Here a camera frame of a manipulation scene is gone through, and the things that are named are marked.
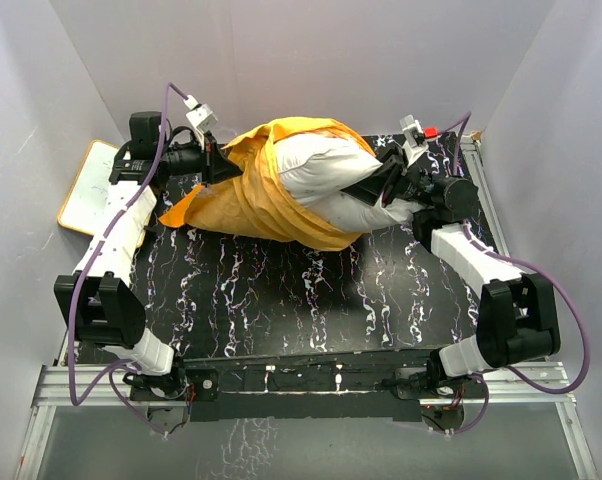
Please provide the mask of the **white pillow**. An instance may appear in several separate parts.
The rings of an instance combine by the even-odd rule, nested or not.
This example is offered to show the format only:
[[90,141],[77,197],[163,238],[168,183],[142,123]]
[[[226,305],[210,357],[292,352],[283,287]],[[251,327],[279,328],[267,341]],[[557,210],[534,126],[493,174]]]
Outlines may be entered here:
[[408,224],[424,205],[395,199],[368,205],[343,189],[370,176],[381,163],[352,139],[302,133],[274,146],[279,179],[292,198],[345,233]]

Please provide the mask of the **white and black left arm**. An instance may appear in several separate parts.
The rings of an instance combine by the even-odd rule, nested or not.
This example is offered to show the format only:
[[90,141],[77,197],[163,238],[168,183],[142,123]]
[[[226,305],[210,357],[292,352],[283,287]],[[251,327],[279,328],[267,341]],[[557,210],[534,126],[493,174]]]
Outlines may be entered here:
[[208,105],[190,107],[186,119],[173,128],[156,111],[130,116],[130,139],[113,157],[88,250],[54,284],[69,341],[117,356],[133,387],[167,399],[182,396],[188,376],[174,349],[147,327],[145,308],[130,288],[135,251],[170,178],[195,174],[208,186],[241,173],[211,132],[217,118]]

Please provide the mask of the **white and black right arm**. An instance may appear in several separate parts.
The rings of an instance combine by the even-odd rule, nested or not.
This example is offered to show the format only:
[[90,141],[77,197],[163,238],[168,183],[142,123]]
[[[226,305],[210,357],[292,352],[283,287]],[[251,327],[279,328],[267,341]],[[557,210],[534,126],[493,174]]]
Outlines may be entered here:
[[467,222],[479,208],[477,186],[462,176],[432,172],[398,146],[380,161],[380,168],[344,193],[370,206],[398,199],[421,204],[412,221],[415,239],[479,297],[473,336],[432,351],[424,371],[396,376],[384,386],[447,397],[463,377],[557,353],[561,337],[552,283],[498,259],[469,231]]

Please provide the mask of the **orange cartoon print pillowcase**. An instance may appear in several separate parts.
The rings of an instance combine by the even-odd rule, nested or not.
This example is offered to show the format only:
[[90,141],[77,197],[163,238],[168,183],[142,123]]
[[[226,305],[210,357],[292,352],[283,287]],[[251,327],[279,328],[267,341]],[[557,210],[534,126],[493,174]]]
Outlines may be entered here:
[[284,117],[235,137],[223,147],[242,173],[218,184],[194,187],[159,222],[278,242],[297,241],[320,251],[341,251],[362,233],[346,233],[312,213],[284,188],[275,144],[317,133],[322,139],[352,140],[357,153],[373,155],[370,145],[347,125],[331,118]]

